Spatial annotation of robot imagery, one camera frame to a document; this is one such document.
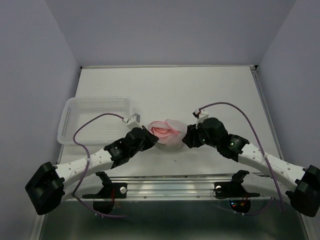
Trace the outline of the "pink bra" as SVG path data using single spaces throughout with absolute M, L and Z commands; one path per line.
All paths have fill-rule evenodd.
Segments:
M 164 139 L 176 134 L 166 121 L 153 121 L 149 124 L 148 130 L 159 139 Z

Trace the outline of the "white mesh laundry bag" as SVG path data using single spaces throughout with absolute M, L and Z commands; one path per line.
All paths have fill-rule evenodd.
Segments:
M 185 145 L 182 142 L 182 139 L 187 133 L 187 124 L 173 119 L 166 119 L 164 122 L 167 122 L 169 126 L 175 131 L 175 135 L 159 139 L 155 146 L 158 149 L 167 152 L 179 150 Z

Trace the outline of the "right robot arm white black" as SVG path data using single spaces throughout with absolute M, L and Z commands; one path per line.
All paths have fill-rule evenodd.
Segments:
M 289 203 L 307 217 L 315 217 L 320 209 L 320 169 L 302 167 L 263 152 L 247 139 L 228 133 L 217 118 L 210 117 L 187 127 L 182 139 L 189 148 L 207 145 L 226 159 L 247 165 L 262 175 L 239 170 L 230 181 L 218 182 L 214 197 L 218 199 L 266 196 Z

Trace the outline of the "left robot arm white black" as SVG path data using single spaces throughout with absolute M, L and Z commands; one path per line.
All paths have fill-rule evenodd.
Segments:
M 158 140 L 144 126 L 135 127 L 125 137 L 89 157 L 58 165 L 43 163 L 25 186 L 36 213 L 41 216 L 53 211 L 67 196 L 67 188 L 72 184 L 126 164 L 138 152 L 152 148 Z

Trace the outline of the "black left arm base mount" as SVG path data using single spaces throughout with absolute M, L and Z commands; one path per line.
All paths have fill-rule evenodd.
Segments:
M 127 197 L 128 184 L 126 182 L 112 182 L 104 171 L 95 174 L 101 180 L 102 188 L 97 193 L 82 195 L 83 199 L 93 199 L 92 209 L 101 217 L 125 218 L 124 215 L 111 215 L 116 206 L 116 199 Z

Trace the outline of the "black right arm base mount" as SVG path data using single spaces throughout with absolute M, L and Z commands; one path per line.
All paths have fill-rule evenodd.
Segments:
M 248 171 L 239 170 L 230 181 L 215 182 L 212 195 L 219 200 L 228 199 L 229 206 L 236 213 L 253 215 L 253 213 L 249 213 L 252 206 L 250 198 L 257 198 L 260 194 L 248 192 L 242 186 L 244 178 L 248 175 Z

